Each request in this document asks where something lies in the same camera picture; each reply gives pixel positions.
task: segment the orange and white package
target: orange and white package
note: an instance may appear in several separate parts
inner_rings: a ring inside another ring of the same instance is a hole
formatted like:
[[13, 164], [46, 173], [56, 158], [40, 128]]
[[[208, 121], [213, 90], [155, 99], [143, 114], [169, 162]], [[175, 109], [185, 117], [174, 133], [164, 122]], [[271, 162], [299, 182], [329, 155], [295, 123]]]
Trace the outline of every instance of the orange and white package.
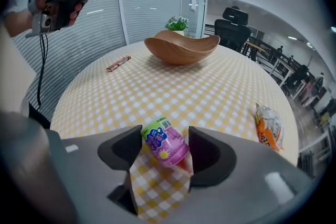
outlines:
[[256, 123], [259, 141], [277, 151], [281, 149], [285, 134], [281, 128], [278, 113], [266, 106], [256, 104]]

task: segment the white flower pot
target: white flower pot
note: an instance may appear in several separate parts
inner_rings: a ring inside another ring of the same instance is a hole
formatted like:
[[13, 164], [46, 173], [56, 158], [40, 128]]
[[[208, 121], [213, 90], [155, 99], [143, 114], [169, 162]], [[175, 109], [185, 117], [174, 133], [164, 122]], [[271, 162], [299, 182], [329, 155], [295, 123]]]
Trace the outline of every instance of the white flower pot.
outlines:
[[181, 36], [184, 36], [184, 31], [173, 31], [173, 32], [178, 33], [178, 34], [180, 34]]

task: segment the potted plant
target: potted plant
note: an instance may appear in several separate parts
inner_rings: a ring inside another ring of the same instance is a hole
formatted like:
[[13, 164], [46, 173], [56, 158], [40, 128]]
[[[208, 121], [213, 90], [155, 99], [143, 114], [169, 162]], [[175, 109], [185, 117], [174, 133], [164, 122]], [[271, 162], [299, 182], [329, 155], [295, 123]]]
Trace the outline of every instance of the potted plant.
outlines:
[[171, 17], [166, 24], [168, 30], [174, 31], [182, 36], [184, 36], [185, 29], [188, 28], [188, 19], [183, 17]]

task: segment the yellow and white tablecloth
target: yellow and white tablecloth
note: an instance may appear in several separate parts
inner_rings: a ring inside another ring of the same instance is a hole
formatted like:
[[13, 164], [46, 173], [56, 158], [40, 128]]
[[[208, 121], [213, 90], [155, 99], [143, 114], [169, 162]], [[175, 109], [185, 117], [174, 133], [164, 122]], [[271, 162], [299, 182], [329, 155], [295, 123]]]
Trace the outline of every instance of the yellow and white tablecloth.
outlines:
[[[126, 55], [131, 60], [106, 71]], [[256, 102], [279, 113], [285, 132], [280, 155], [296, 165], [293, 112], [282, 90], [259, 65], [218, 46], [199, 63], [169, 66], [139, 42], [106, 54], [79, 73], [60, 98], [51, 129], [61, 138], [71, 138], [146, 126], [163, 115], [184, 136], [189, 126], [199, 126], [258, 142]], [[167, 217], [187, 195], [189, 179], [158, 164], [146, 146], [130, 173], [138, 215], [149, 222]]]

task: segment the brown bowl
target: brown bowl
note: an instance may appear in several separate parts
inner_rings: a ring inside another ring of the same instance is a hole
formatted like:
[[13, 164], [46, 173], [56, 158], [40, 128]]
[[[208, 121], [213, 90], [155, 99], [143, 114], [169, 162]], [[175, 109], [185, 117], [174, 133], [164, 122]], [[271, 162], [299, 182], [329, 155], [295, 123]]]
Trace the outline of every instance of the brown bowl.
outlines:
[[157, 33], [155, 37], [147, 38], [145, 45], [154, 56], [166, 63], [189, 65], [210, 55], [219, 41], [219, 36], [194, 39], [164, 30]]

